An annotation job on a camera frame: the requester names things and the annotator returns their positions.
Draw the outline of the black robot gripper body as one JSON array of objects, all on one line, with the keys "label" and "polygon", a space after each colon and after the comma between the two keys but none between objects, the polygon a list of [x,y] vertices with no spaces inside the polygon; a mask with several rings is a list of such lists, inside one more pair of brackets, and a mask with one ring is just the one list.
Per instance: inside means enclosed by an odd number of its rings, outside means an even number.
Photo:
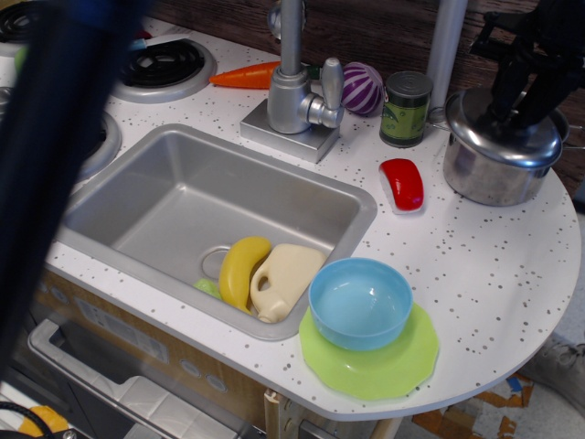
[{"label": "black robot gripper body", "polygon": [[470,52],[501,62],[519,56],[534,73],[574,76],[584,85],[584,3],[540,1],[526,13],[491,11]]}]

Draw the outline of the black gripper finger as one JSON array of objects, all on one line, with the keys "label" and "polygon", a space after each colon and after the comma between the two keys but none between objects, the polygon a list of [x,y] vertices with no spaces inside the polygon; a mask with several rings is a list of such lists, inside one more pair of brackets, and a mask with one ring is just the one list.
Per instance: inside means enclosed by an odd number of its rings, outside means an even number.
[{"label": "black gripper finger", "polygon": [[570,68],[544,70],[523,97],[515,101],[514,127],[528,128],[540,123],[574,90],[574,74]]},{"label": "black gripper finger", "polygon": [[492,102],[489,110],[498,121],[504,122],[520,93],[527,85],[530,64],[519,57],[503,57],[498,61],[498,70],[492,85]]}]

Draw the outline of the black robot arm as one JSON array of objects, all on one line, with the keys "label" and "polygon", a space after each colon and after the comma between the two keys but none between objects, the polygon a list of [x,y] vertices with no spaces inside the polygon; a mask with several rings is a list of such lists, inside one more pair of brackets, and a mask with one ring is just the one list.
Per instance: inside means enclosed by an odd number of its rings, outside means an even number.
[{"label": "black robot arm", "polygon": [[48,1],[1,124],[1,366],[150,1]]}]

